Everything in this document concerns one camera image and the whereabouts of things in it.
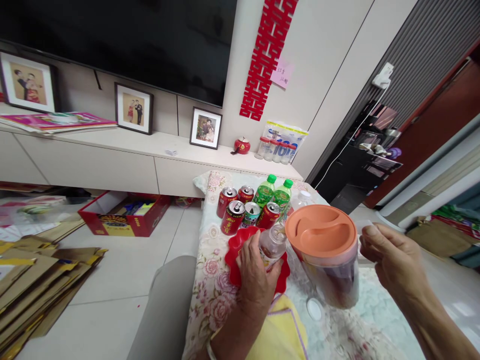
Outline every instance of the red box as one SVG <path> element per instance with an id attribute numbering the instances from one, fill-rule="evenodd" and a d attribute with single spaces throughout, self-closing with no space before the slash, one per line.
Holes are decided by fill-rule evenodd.
<path id="1" fill-rule="evenodd" d="M 125 200 L 155 200 L 145 215 L 109 214 Z M 82 207 L 78 214 L 95 235 L 149 237 L 170 206 L 169 195 L 107 191 Z"/>

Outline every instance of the green plastic bottle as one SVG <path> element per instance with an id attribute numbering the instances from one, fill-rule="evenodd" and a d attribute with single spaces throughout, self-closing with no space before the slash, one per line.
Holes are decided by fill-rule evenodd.
<path id="1" fill-rule="evenodd" d="M 290 190 L 290 188 L 292 187 L 293 184 L 294 182 L 292 180 L 290 179 L 285 180 L 283 185 L 278 187 L 275 190 L 270 200 L 275 204 L 278 204 L 278 206 L 280 206 L 280 217 L 281 217 L 281 214 L 283 214 L 283 212 L 287 208 L 290 198 L 292 197 L 292 190 Z"/>
<path id="2" fill-rule="evenodd" d="M 257 203 L 260 210 L 270 201 L 275 192 L 275 181 L 277 177 L 273 174 L 268 175 L 266 181 L 262 182 L 256 190 L 253 202 Z"/>

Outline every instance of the gift box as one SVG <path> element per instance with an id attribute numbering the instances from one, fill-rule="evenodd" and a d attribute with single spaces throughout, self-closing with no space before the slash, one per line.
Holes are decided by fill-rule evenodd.
<path id="1" fill-rule="evenodd" d="M 141 203 L 150 204 L 138 207 Z M 95 235 L 149 237 L 170 203 L 169 195 L 107 191 L 78 214 Z"/>

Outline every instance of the shelf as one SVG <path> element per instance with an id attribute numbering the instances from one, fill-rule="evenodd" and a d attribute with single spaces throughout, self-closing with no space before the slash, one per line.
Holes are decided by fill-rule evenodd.
<path id="1" fill-rule="evenodd" d="M 33 114 L 33 111 L 15 108 L 4 103 L 0 104 L 0 114 Z M 94 146 L 105 149 L 124 151 L 134 154 L 149 155 L 156 158 L 172 159 L 188 163 L 211 165 L 259 174 L 275 174 L 281 178 L 303 180 L 302 176 L 289 165 L 273 161 L 259 160 L 254 152 L 246 155 L 232 155 L 232 147 L 218 146 L 218 150 L 189 144 L 186 137 L 175 136 L 163 132 L 154 132 L 148 136 L 122 128 L 98 129 L 76 133 L 42 135 L 8 126 L 0 123 L 0 131 L 54 139 L 69 143 Z M 176 156 L 169 156 L 165 150 L 176 150 Z"/>

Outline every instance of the plastic pitcher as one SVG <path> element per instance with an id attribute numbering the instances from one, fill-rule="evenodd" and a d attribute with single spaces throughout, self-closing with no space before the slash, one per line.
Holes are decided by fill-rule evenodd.
<path id="1" fill-rule="evenodd" d="M 294 211 L 285 231 L 308 278 L 330 306 L 349 309 L 359 299 L 357 230 L 343 211 L 308 205 Z"/>

